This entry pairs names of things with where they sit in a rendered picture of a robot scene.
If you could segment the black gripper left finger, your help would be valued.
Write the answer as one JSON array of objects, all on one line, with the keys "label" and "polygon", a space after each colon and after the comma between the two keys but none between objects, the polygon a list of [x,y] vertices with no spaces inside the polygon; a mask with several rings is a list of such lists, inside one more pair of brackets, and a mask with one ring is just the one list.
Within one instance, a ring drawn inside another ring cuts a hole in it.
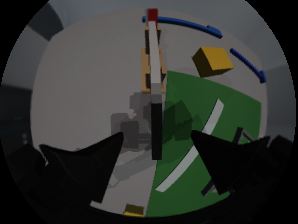
[{"label": "black gripper left finger", "polygon": [[117,163],[118,153],[121,152],[122,141],[124,132],[118,132],[77,152],[63,151],[45,144],[39,144],[39,147],[52,167],[55,165],[57,169],[67,172],[92,197],[93,202],[101,204],[114,164]]}]

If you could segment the yellow flat rectangular block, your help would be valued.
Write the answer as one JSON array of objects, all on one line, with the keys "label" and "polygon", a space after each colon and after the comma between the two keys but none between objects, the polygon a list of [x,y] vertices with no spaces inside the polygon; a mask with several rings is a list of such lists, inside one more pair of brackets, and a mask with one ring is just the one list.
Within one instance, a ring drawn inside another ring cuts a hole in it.
[{"label": "yellow flat rectangular block", "polygon": [[126,205],[126,209],[124,209],[124,216],[144,216],[144,208],[142,206],[132,206],[132,204]]}]

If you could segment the yellow cube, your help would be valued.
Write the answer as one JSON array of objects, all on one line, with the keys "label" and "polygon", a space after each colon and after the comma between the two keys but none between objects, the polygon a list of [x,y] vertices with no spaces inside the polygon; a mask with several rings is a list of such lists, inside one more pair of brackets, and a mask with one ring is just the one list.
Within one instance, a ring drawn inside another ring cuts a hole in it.
[{"label": "yellow cube", "polygon": [[201,77],[223,75],[233,69],[233,64],[222,47],[201,47],[192,59]]}]

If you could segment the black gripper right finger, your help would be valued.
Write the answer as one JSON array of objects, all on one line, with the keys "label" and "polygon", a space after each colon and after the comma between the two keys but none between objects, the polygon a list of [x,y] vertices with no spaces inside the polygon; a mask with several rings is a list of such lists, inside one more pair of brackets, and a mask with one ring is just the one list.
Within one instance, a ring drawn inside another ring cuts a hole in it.
[{"label": "black gripper right finger", "polygon": [[200,153],[210,177],[212,177],[218,194],[227,192],[233,188],[233,183],[249,167],[255,153],[262,151],[263,147],[269,145],[270,136],[251,143],[237,144],[233,141],[225,141],[210,136],[209,133],[192,131],[194,147]]}]

